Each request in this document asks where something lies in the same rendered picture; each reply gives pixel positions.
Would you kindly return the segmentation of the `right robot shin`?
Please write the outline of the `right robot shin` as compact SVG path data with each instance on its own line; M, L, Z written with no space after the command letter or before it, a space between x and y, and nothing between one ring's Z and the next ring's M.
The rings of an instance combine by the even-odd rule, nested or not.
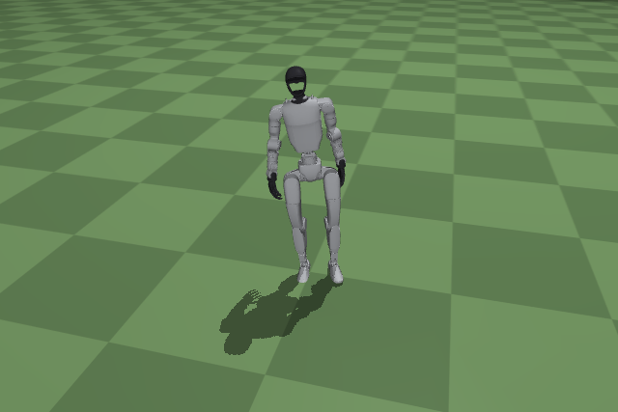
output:
M300 231L299 228L293 228L293 239L295 244L295 249L298 252L298 257L300 261L300 267L302 267L303 263L305 263L305 267L307 267L307 257L306 257L306 247L307 247L307 233L306 230Z

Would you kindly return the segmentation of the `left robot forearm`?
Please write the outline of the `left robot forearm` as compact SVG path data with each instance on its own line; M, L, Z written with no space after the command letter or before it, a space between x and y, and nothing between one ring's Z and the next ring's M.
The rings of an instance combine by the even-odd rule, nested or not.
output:
M345 160L345 164L346 164L346 158L344 157L344 150L343 150L343 147L342 147L342 136L341 136L341 138L337 139L334 142L330 141L330 145L331 145L332 150L333 150L333 154L334 154L334 157L335 157L335 162L339 165L339 161L341 159L344 159Z

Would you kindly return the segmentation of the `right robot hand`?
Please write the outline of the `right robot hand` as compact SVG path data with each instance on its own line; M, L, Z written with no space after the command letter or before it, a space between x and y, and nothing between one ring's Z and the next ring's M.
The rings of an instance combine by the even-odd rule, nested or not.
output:
M282 199L281 198L282 195L276 189L276 183L275 183L275 181L277 180L276 173L275 172L271 173L270 178L267 177L267 180L268 180L269 192L271 193L271 195L274 198L276 198L278 200L281 200ZM278 197L278 196L280 196L280 197Z

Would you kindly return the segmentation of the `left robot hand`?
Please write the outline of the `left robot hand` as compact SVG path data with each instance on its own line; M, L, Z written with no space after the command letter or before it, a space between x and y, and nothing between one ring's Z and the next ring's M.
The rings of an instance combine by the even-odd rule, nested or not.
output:
M336 166L338 167L338 174L340 177L340 186L342 187L345 181L345 167L346 167L345 160L341 159L339 161L339 165L336 163Z

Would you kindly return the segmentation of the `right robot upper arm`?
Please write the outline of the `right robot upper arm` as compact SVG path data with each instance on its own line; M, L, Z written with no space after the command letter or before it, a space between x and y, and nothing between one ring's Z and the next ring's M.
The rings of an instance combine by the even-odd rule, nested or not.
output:
M280 134L280 125L283 110L283 104L272 106L269 112L268 118L268 132L269 132L269 141L268 141L268 149L271 151L279 151L281 148L282 142L279 140Z

